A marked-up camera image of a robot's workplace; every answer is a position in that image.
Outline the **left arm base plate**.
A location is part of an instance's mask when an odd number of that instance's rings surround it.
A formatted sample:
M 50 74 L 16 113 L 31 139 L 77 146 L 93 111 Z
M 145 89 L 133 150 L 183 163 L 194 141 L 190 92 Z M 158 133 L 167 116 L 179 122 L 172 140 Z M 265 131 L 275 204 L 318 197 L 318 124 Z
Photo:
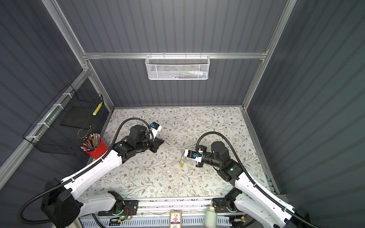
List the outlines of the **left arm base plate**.
M 115 206 L 110 211 L 100 211 L 98 216 L 134 216 L 138 210 L 138 200 L 125 200 L 121 208 Z

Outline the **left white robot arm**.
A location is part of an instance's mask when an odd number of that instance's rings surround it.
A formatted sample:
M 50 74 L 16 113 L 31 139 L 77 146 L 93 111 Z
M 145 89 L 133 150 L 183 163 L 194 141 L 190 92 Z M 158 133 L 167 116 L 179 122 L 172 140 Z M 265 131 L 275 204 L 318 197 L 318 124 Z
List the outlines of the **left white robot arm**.
M 150 151 L 156 153 L 164 141 L 157 137 L 162 127 L 153 122 L 150 128 L 142 125 L 131 127 L 128 136 L 115 143 L 108 154 L 104 154 L 84 169 L 70 176 L 70 183 L 64 178 L 63 186 L 47 193 L 41 203 L 41 210 L 57 228 L 65 228 L 84 215 L 109 211 L 114 216 L 125 216 L 123 197 L 116 191 L 100 196 L 84 197 L 83 192 L 105 174 L 122 165 L 136 154 Z

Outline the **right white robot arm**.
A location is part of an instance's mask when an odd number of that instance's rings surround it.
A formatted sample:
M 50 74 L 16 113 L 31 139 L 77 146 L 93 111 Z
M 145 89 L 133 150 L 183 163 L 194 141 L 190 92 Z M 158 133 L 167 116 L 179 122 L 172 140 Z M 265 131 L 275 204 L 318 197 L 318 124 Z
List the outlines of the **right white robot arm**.
M 217 174 L 233 186 L 224 201 L 229 211 L 244 212 L 265 228 L 309 227 L 305 210 L 294 209 L 266 190 L 230 157 L 223 142 L 213 142 L 211 149 L 208 152 L 205 146 L 199 146 L 197 151 L 186 150 L 184 155 L 195 160 L 199 167 L 207 164 L 216 168 Z

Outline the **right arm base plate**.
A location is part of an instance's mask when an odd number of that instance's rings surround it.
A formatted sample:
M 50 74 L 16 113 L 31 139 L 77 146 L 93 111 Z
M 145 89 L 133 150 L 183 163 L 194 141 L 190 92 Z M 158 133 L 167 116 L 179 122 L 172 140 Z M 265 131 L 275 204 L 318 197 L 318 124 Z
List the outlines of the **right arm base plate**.
M 216 213 L 234 213 L 236 211 L 232 211 L 227 207 L 227 203 L 225 198 L 213 198 L 212 206 L 215 208 Z

